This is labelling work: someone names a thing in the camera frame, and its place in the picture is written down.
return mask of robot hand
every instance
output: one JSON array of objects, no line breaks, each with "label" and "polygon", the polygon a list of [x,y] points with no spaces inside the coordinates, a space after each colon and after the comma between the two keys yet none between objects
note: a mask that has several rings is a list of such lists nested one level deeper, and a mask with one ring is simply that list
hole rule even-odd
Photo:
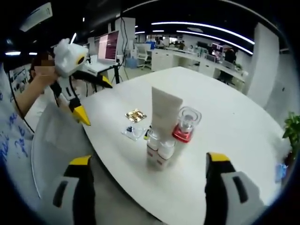
[{"label": "robot hand", "polygon": [[72,77],[106,88],[112,88],[112,85],[106,77],[98,75],[97,71],[92,70],[86,64],[89,50],[84,46],[74,43],[69,44],[69,42],[69,39],[63,39],[54,48],[55,69],[60,77],[57,82],[51,85],[51,89],[56,98],[60,98],[69,106],[73,115],[81,122],[90,126],[85,109],[81,105],[72,86]]}]

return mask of small bottle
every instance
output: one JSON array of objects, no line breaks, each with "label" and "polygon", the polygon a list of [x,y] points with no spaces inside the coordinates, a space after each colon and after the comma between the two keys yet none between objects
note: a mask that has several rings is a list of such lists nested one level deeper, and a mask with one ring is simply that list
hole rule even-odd
[{"label": "small bottle", "polygon": [[159,147],[159,133],[154,130],[148,131],[148,140],[147,140],[147,160],[149,162],[155,163],[158,156],[158,147]]},{"label": "small bottle", "polygon": [[174,146],[176,141],[174,139],[167,140],[165,142],[160,142],[158,151],[157,151],[157,160],[156,165],[159,169],[165,169],[170,162],[170,158],[174,154]]}]

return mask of person's arm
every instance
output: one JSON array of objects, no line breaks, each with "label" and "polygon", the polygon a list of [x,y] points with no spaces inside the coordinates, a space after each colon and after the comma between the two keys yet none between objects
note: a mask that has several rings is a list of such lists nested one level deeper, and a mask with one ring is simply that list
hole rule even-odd
[{"label": "person's arm", "polygon": [[35,70],[37,74],[36,77],[21,94],[15,97],[21,112],[16,105],[14,106],[22,119],[26,116],[27,112],[45,87],[54,83],[58,78],[54,67],[35,67]]}]

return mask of gold packet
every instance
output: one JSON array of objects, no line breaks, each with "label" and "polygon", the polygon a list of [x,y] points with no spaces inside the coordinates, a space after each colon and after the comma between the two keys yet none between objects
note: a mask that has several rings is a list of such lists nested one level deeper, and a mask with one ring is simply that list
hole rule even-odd
[{"label": "gold packet", "polygon": [[126,113],[125,116],[134,123],[137,123],[147,117],[143,112],[141,112],[138,109],[134,109],[133,111]]}]

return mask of white round table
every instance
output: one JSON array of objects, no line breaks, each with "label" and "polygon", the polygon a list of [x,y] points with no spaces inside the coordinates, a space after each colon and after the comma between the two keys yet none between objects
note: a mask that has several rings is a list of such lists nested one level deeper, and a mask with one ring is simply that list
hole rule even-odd
[{"label": "white round table", "polygon": [[[151,87],[183,99],[202,113],[177,164],[158,172],[147,166],[146,141],[133,141],[121,132],[130,124],[125,113],[140,109],[151,123]],[[104,165],[122,188],[149,213],[170,225],[203,224],[206,214],[205,165],[209,151],[226,154],[270,204],[275,183],[277,152],[283,130],[252,100],[227,85],[182,67],[158,71],[105,89],[82,100],[91,121],[84,126]]]}]

